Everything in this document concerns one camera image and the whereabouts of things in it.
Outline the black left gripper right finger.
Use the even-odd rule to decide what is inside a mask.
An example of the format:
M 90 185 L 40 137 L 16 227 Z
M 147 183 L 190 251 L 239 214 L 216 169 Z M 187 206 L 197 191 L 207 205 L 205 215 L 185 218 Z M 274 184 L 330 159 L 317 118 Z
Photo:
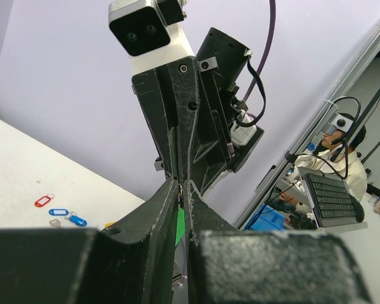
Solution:
M 317 231 L 240 231 L 183 185 L 189 303 L 371 303 L 343 240 Z

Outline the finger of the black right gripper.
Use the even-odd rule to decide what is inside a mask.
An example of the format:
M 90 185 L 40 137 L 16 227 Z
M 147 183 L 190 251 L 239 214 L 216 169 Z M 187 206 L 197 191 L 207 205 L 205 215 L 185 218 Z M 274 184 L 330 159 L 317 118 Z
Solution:
M 170 74 L 154 68 L 132 77 L 132 86 L 167 177 L 177 178 L 177 110 Z
M 214 70 L 202 71 L 194 56 L 160 68 L 162 91 L 168 95 L 169 154 L 160 153 L 167 176 L 192 181 L 201 194 L 210 190 L 234 157 L 228 119 Z

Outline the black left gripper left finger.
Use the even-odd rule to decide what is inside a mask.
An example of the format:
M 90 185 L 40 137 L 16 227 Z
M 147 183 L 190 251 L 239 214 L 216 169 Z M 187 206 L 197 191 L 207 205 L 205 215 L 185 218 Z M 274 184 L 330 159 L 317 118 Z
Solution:
M 0 229 L 0 303 L 170 303 L 179 183 L 111 227 Z

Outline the green key tag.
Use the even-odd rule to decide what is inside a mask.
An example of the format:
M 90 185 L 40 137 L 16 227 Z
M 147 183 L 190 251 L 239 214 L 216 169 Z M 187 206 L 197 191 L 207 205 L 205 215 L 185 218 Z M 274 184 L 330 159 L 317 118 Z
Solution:
M 175 238 L 175 245 L 177 246 L 182 238 L 182 236 L 185 233 L 185 216 L 184 216 L 184 210 L 182 208 L 179 208 L 178 214 L 177 214 L 177 228 L 176 228 L 176 238 Z

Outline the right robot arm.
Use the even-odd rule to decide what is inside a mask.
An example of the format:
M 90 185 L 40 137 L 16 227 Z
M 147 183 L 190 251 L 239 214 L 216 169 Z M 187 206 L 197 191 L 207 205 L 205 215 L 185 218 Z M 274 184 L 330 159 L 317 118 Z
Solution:
M 206 192 L 224 172 L 238 172 L 263 130 L 238 100 L 236 79 L 248 48 L 211 28 L 198 53 L 132 77 L 167 179 Z

